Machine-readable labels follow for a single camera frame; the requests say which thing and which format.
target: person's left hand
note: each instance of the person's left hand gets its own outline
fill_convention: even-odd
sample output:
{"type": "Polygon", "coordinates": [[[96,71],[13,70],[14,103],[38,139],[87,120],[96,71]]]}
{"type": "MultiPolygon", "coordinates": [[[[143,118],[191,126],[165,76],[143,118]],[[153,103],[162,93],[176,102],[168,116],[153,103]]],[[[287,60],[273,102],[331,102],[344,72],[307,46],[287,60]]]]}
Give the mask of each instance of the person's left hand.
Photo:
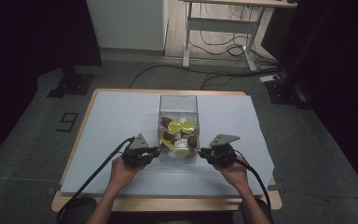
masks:
{"type": "Polygon", "coordinates": [[[112,161],[112,171],[106,190],[119,192],[122,188],[130,184],[135,175],[144,168],[145,167],[138,167],[133,169],[130,166],[127,166],[121,156],[114,159],[112,161]]]}

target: wooden table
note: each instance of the wooden table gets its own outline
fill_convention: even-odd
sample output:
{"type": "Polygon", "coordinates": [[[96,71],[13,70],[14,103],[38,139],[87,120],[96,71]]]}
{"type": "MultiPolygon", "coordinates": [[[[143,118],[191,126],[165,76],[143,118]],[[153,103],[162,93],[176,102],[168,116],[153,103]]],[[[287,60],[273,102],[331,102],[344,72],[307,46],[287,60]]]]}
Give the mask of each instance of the wooden table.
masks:
{"type": "Polygon", "coordinates": [[[289,4],[287,0],[182,0],[188,2],[188,15],[186,27],[186,42],[183,53],[183,67],[189,67],[190,61],[190,32],[195,31],[210,31],[210,32],[223,32],[235,34],[249,34],[250,39],[247,41],[246,46],[243,46],[243,51],[249,68],[252,72],[257,70],[253,55],[251,52],[252,45],[255,42],[255,36],[260,25],[261,18],[263,17],[265,7],[296,7],[297,4],[289,4]],[[218,20],[208,18],[193,18],[191,16],[193,3],[207,3],[207,4],[221,4],[221,5],[237,5],[237,6],[250,6],[260,7],[260,12],[255,21],[232,21],[232,20],[218,20]]]}
{"type": "MultiPolygon", "coordinates": [[[[125,92],[148,92],[148,93],[170,93],[170,94],[185,94],[185,95],[245,95],[241,91],[165,91],[165,90],[126,90],[126,89],[98,89],[96,90],[89,103],[89,107],[86,111],[85,118],[81,124],[79,133],[77,135],[74,147],[72,149],[69,160],[66,164],[66,168],[63,172],[60,184],[62,185],[65,179],[66,173],[71,164],[72,158],[75,155],[76,147],[79,139],[83,133],[93,103],[99,91],[125,91],[125,92]]],[[[270,185],[275,185],[275,181],[272,178],[270,185]]],[[[272,209],[280,209],[282,207],[282,201],[279,191],[269,191],[268,195],[271,200],[272,209]]],[[[58,212],[63,205],[69,201],[71,197],[63,195],[60,191],[57,191],[52,202],[51,208],[53,211],[58,212]]],[[[167,198],[167,197],[130,197],[130,196],[118,196],[115,199],[112,211],[121,212],[168,212],[168,211],[235,211],[240,210],[241,199],[240,198],[167,198]]]]}

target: clear plastic bin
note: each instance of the clear plastic bin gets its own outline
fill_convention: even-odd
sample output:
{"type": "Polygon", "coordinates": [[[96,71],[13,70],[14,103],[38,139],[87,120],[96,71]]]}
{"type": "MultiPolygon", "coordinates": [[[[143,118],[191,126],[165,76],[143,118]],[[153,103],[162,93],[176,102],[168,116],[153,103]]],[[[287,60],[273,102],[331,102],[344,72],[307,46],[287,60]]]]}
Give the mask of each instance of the clear plastic bin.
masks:
{"type": "Polygon", "coordinates": [[[197,96],[161,95],[158,142],[161,161],[194,162],[200,135],[197,96]]]}

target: wall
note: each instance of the wall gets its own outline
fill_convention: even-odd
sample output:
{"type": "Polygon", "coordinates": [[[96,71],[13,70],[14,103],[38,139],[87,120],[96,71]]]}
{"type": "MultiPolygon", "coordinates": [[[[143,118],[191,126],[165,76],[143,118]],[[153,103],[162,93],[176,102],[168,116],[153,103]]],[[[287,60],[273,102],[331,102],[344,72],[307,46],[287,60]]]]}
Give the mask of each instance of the wall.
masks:
{"type": "Polygon", "coordinates": [[[167,0],[88,0],[100,48],[164,50],[167,0]]]}

